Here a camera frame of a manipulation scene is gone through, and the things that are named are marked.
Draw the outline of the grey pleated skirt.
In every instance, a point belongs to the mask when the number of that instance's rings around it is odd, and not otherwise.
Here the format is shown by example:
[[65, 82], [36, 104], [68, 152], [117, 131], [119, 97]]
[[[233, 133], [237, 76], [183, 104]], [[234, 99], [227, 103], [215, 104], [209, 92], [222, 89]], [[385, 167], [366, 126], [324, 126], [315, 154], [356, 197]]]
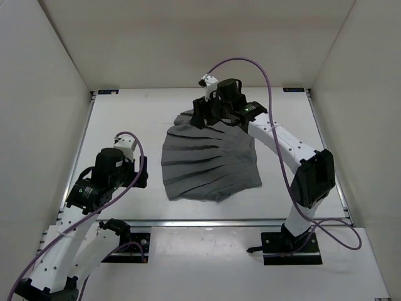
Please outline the grey pleated skirt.
[[162, 146], [162, 180], [171, 201], [222, 201], [259, 188], [255, 140], [238, 127], [221, 122], [198, 129], [193, 111], [180, 113]]

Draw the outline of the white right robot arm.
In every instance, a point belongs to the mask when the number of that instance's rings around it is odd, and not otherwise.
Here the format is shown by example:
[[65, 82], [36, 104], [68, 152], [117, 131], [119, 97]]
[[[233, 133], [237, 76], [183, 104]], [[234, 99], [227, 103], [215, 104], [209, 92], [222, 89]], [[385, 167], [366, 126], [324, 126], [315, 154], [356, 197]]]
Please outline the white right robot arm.
[[248, 102], [240, 80], [219, 81], [205, 75], [199, 85], [205, 94], [193, 101], [192, 126], [203, 129], [220, 122], [239, 127], [273, 151], [281, 167], [294, 174], [286, 183], [293, 205], [281, 227], [281, 245], [285, 251], [297, 250], [306, 243], [318, 206], [335, 187], [332, 153], [304, 144], [273, 119], [271, 108]]

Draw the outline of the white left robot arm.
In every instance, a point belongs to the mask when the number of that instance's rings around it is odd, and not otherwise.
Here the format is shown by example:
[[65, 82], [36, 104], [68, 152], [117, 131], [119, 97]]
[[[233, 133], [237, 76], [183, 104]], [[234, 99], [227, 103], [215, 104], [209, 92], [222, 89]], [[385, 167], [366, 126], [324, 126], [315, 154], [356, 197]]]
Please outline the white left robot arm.
[[100, 232], [84, 249], [82, 242], [101, 211], [117, 199], [113, 193], [147, 185], [147, 157], [135, 160], [118, 148], [104, 148], [95, 165], [78, 176], [60, 221], [58, 236], [50, 241], [21, 272], [9, 292], [26, 300], [78, 300], [79, 289], [106, 257], [133, 244], [130, 226], [119, 219], [99, 224]]

